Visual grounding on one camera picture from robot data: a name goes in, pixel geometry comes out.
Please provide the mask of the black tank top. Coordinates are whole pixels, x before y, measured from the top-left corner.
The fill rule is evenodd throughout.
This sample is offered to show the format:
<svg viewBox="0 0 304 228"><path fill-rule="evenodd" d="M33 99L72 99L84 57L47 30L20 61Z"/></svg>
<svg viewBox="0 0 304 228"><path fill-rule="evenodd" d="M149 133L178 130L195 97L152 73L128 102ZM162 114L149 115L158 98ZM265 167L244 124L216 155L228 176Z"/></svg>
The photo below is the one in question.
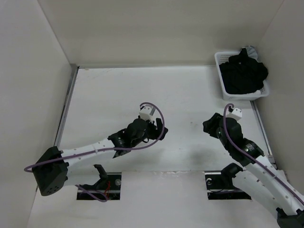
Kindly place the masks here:
<svg viewBox="0 0 304 228"><path fill-rule="evenodd" d="M228 58L219 65L226 91L229 94L249 94L263 87L268 69L262 62L249 58L247 51L241 49L238 55Z"/></svg>

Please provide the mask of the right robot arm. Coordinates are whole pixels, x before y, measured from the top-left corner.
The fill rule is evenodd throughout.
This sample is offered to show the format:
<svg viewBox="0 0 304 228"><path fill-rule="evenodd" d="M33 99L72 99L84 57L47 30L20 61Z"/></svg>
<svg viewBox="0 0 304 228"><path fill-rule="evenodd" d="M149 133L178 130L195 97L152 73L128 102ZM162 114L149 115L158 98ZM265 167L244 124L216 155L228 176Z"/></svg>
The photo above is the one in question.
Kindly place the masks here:
<svg viewBox="0 0 304 228"><path fill-rule="evenodd" d="M235 160L221 170L221 184L248 194L275 217L279 227L302 228L303 195L280 175L256 143L243 136L237 120L215 113L202 125Z"/></svg>

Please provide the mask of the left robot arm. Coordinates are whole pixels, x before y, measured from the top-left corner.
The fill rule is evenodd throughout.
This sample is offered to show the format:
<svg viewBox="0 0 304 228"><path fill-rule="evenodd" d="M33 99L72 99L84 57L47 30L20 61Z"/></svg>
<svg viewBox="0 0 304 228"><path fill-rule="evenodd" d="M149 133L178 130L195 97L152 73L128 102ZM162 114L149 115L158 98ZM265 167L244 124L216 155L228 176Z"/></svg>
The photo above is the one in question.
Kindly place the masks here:
<svg viewBox="0 0 304 228"><path fill-rule="evenodd" d="M50 147L31 169L40 194L49 196L69 185L104 194L109 178L103 162L130 153L141 143L150 147L150 141L163 140L167 132L162 119L138 117L126 128L96 143L64 150Z"/></svg>

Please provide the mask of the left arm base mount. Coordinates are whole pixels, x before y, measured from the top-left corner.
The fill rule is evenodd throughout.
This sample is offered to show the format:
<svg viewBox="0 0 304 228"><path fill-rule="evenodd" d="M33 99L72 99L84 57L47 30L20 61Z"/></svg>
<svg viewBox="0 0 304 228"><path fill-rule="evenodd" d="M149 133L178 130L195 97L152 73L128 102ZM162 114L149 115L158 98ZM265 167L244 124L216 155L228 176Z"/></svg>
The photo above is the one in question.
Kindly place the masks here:
<svg viewBox="0 0 304 228"><path fill-rule="evenodd" d="M77 190L77 200L98 200L106 202L109 200L120 200L121 197L121 173L108 173L102 165L95 164L94 168L98 171L97 180L92 184L79 185Z"/></svg>

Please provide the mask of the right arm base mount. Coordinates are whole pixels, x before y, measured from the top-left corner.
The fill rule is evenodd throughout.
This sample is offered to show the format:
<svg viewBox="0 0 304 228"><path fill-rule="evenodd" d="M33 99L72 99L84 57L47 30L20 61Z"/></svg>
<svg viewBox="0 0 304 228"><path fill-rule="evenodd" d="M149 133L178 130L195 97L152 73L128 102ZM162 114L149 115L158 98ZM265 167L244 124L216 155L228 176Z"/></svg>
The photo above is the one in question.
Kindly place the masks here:
<svg viewBox="0 0 304 228"><path fill-rule="evenodd" d="M205 172L207 197L209 200L251 200L244 191L233 186L232 178L244 171L240 166L231 163L221 171Z"/></svg>

